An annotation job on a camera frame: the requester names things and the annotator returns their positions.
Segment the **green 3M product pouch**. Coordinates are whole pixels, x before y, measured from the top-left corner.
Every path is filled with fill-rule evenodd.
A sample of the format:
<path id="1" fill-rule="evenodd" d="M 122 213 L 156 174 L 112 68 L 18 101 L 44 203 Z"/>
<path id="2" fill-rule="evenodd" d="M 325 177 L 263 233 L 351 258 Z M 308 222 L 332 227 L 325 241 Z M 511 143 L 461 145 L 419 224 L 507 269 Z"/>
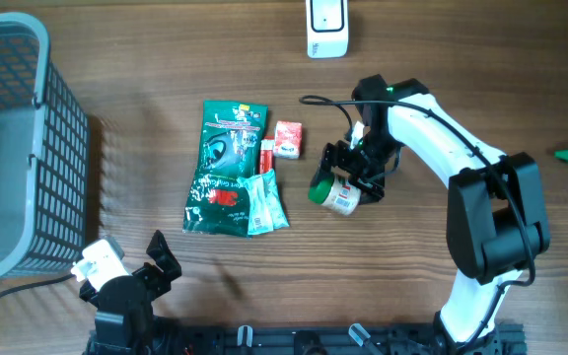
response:
<path id="1" fill-rule="evenodd" d="M 245 237 L 249 196 L 239 178 L 257 174 L 268 107 L 205 101 L 196 169 L 184 206 L 183 229 Z"/>

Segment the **small red white packet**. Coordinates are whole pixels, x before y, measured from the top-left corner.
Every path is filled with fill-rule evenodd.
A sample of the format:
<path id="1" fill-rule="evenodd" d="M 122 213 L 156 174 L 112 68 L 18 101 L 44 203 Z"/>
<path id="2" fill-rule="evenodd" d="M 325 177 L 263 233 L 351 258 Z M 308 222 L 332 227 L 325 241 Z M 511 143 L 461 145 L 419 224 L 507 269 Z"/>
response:
<path id="1" fill-rule="evenodd" d="M 301 155 L 303 125 L 300 122 L 278 121 L 275 125 L 274 156 L 298 159 Z"/>

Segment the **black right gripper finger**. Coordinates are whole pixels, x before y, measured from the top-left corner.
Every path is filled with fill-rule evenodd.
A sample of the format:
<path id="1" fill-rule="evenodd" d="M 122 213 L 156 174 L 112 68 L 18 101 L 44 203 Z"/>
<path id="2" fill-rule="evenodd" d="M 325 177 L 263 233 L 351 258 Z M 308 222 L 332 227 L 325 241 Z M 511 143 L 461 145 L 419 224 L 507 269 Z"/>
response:
<path id="1" fill-rule="evenodd" d="M 324 147 L 319 160 L 318 169 L 311 179 L 310 187 L 315 187 L 320 182 L 332 175 L 332 168 L 335 166 L 335 153 L 333 147 Z"/>
<path id="2" fill-rule="evenodd" d="M 361 190 L 360 204 L 371 204 L 381 201 L 385 197 L 385 184 L 383 182 L 367 182 L 354 180 L 354 186 Z"/>

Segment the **red stick packet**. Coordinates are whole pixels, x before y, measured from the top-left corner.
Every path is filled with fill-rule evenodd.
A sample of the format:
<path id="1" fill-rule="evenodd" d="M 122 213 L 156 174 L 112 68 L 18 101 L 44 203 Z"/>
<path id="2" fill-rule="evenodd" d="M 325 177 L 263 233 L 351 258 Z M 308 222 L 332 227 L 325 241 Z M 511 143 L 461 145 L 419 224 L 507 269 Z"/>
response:
<path id="1" fill-rule="evenodd" d="M 274 169 L 274 143 L 275 139 L 273 136 L 267 136 L 261 140 L 258 165 L 258 172 L 260 174 L 268 173 Z"/>

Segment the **pale teal packet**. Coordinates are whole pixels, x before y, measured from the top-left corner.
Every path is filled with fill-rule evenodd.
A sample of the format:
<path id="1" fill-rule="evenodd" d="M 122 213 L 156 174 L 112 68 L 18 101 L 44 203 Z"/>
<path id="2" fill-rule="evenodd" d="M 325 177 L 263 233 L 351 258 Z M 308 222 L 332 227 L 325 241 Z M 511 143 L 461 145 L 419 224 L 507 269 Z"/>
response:
<path id="1" fill-rule="evenodd" d="M 250 236 L 289 227 L 273 169 L 252 177 L 239 177 L 237 182 L 248 192 L 248 234 Z"/>

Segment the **green lid white jar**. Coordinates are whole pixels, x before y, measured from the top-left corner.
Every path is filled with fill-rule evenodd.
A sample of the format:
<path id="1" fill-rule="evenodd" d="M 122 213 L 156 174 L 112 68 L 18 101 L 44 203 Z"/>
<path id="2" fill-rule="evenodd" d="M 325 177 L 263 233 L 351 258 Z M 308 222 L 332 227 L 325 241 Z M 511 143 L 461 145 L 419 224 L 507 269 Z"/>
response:
<path id="1" fill-rule="evenodd" d="M 362 191 L 342 176 L 329 173 L 310 187 L 309 199 L 324 208 L 344 216 L 358 206 Z"/>

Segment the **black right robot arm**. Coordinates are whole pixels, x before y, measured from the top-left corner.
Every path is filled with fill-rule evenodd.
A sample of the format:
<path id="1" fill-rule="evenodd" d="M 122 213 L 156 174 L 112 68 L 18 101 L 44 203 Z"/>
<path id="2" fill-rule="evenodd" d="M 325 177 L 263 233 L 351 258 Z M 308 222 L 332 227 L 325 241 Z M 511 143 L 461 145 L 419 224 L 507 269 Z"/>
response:
<path id="1" fill-rule="evenodd" d="M 413 151 L 448 192 L 446 243 L 457 267 L 446 304 L 429 324 L 402 323 L 349 337 L 372 354 L 524 354 L 521 325 L 499 323 L 507 292 L 535 280 L 535 260 L 550 233 L 541 177 L 525 153 L 508 155 L 476 138 L 416 79 L 362 79 L 349 103 L 360 121 L 327 144 L 309 198 L 349 215 L 382 200 L 403 149 Z"/>

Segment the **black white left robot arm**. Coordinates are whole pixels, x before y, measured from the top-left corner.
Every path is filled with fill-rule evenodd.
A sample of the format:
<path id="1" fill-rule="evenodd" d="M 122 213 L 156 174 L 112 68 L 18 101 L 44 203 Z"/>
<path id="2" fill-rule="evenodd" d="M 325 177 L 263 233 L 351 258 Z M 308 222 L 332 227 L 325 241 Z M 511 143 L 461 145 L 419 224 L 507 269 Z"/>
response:
<path id="1" fill-rule="evenodd" d="M 175 321 L 154 315 L 152 303 L 172 290 L 181 266 L 160 231 L 146 253 L 154 260 L 129 272 L 113 238 L 99 239 L 82 251 L 71 273 L 82 284 L 79 298 L 97 308 L 87 354 L 179 354 Z"/>

